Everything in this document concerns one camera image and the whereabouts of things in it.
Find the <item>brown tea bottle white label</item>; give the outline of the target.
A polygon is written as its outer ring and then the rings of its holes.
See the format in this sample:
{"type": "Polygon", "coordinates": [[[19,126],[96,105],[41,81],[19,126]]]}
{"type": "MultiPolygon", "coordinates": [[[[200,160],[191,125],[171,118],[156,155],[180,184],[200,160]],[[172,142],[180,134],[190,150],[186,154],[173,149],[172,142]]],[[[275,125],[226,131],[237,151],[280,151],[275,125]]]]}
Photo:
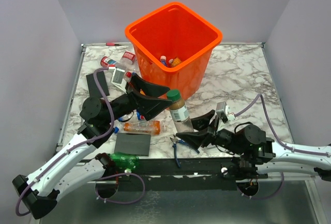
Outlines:
{"type": "Polygon", "coordinates": [[[169,106],[169,111],[177,132],[193,132],[189,112],[180,91],[171,89],[167,92],[166,97],[173,102],[173,104],[169,106]]]}

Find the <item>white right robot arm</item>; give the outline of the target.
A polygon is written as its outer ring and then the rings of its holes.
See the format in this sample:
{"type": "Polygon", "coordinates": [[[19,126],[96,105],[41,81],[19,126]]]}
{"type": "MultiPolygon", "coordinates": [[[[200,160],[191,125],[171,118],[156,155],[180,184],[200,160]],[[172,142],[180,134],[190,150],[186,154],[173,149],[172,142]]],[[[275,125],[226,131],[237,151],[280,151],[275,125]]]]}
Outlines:
{"type": "Polygon", "coordinates": [[[192,120],[194,132],[179,132],[176,137],[194,149],[214,145],[232,154],[231,165],[222,166],[225,178],[245,180],[273,172],[302,173],[330,181],[330,146],[280,144],[258,126],[247,122],[234,132],[218,128],[220,118],[210,111],[192,120]]]}

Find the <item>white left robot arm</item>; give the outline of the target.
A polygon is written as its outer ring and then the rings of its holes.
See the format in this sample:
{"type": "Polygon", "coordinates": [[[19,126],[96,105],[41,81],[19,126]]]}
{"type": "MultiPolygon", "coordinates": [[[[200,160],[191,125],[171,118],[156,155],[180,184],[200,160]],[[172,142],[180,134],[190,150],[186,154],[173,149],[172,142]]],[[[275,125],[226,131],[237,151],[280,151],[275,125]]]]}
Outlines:
{"type": "Polygon", "coordinates": [[[83,102],[80,116],[84,123],[78,132],[48,162],[29,175],[17,175],[12,184],[19,196],[16,214],[24,203],[26,214],[40,219],[50,213],[69,192],[98,179],[108,180],[114,175],[114,161],[106,154],[78,168],[84,157],[100,148],[114,133],[114,122],[137,110],[151,120],[168,108],[172,101],[162,99],[170,89],[143,80],[134,74],[125,86],[125,93],[109,101],[101,91],[101,97],[89,97],[83,102]]]}

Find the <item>orange plastic bin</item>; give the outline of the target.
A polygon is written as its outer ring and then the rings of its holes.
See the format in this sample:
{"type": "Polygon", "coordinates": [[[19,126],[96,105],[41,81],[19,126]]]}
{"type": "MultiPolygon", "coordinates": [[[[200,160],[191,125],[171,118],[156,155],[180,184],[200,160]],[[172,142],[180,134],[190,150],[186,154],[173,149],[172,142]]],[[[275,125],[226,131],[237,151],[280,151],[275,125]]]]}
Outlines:
{"type": "Polygon", "coordinates": [[[168,3],[129,24],[141,77],[151,83],[178,89],[184,99],[200,87],[212,50],[222,32],[180,2],[168,3]],[[182,63],[174,68],[169,60],[182,63]]]}

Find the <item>orange label slim bottle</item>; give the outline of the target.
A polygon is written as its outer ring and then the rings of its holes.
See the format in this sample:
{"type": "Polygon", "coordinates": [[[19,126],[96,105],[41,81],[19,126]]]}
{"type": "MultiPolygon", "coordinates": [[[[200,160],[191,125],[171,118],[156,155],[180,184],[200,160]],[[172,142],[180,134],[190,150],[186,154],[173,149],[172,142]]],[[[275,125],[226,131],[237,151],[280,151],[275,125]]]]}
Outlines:
{"type": "Polygon", "coordinates": [[[114,133],[120,131],[126,133],[146,133],[152,136],[159,135],[167,131],[167,127],[160,121],[137,121],[137,122],[125,122],[119,123],[114,128],[114,133]]]}

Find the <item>orange bottle near tin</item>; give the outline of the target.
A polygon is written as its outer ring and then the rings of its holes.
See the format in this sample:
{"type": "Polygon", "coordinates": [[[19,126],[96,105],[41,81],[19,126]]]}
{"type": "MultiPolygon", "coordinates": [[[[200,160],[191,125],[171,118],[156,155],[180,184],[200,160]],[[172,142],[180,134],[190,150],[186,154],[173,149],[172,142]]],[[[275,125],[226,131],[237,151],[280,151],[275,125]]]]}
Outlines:
{"type": "Polygon", "coordinates": [[[169,60],[169,64],[170,64],[171,68],[174,68],[174,67],[180,65],[181,63],[182,63],[182,61],[178,57],[172,58],[169,60]]]}

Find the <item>black foam pad front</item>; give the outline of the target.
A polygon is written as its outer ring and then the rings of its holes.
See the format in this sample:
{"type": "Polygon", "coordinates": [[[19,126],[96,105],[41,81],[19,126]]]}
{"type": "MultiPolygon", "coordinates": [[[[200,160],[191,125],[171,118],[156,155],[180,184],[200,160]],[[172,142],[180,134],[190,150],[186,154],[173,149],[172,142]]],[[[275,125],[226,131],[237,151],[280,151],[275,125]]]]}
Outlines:
{"type": "Polygon", "coordinates": [[[149,134],[118,133],[114,152],[148,157],[151,137],[149,134]]]}

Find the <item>red label water bottle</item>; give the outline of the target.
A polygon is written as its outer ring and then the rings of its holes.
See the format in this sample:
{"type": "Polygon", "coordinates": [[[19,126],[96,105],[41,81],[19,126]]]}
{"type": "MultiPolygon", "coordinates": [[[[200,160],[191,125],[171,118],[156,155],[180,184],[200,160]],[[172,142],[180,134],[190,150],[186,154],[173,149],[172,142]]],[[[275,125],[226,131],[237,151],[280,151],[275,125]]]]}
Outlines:
{"type": "Polygon", "coordinates": [[[100,64],[102,67],[115,67],[117,64],[117,61],[107,57],[107,56],[103,56],[101,58],[100,64]]]}

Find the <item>red screwdriver at back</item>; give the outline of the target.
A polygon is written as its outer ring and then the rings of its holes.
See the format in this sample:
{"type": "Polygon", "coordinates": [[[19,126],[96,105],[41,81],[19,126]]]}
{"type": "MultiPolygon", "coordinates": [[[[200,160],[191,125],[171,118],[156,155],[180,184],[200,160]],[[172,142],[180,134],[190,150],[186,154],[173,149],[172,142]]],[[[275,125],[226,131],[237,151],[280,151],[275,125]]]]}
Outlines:
{"type": "Polygon", "coordinates": [[[116,46],[124,46],[124,45],[121,44],[121,43],[107,42],[106,43],[106,46],[108,46],[108,47],[116,47],[116,46]]]}

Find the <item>green plastic bottle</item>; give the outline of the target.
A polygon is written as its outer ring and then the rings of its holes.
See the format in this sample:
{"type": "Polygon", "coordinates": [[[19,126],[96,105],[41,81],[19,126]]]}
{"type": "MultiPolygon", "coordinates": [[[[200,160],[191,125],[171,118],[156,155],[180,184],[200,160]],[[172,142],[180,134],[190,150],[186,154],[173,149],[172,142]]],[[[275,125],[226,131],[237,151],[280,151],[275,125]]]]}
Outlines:
{"type": "Polygon", "coordinates": [[[115,162],[119,169],[134,170],[139,166],[139,157],[136,155],[116,152],[108,154],[108,156],[115,162]]]}

